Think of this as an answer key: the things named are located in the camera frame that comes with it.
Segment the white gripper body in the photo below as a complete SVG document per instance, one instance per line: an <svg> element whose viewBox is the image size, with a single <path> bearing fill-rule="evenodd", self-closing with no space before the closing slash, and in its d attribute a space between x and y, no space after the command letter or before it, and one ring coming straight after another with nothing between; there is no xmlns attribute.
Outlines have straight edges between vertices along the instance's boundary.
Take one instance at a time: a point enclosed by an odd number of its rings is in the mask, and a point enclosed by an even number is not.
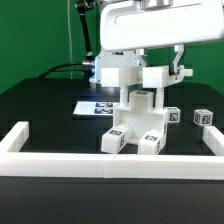
<svg viewBox="0 0 224 224"><path fill-rule="evenodd" d="M161 48L224 37L223 0L165 0L143 8L141 1L107 5L101 13L100 42L106 51Z"/></svg>

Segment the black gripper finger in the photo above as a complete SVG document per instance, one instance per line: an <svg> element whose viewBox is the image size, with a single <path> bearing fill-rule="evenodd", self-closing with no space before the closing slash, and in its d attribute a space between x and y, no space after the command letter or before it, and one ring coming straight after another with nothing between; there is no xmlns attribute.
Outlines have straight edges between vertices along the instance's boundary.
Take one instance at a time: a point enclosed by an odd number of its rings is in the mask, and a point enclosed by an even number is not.
<svg viewBox="0 0 224 224"><path fill-rule="evenodd" d="M176 53L173 62L169 65L169 74L177 76L180 72L179 62L184 55L184 45L179 44L174 46Z"/></svg>
<svg viewBox="0 0 224 224"><path fill-rule="evenodd" d="M135 55L138 61L138 64L142 67L146 67L147 63L145 62L145 51L143 49L136 49L135 50Z"/></svg>

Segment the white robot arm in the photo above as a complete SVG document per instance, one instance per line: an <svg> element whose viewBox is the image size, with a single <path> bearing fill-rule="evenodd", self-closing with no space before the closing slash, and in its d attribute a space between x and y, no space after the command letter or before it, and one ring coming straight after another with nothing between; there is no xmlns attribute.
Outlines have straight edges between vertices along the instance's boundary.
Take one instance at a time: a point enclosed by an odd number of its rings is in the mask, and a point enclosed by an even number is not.
<svg viewBox="0 0 224 224"><path fill-rule="evenodd" d="M96 0L101 52L93 82L163 88L191 76L180 60L185 46L224 38L224 0ZM172 47L168 65L149 67L146 49Z"/></svg>

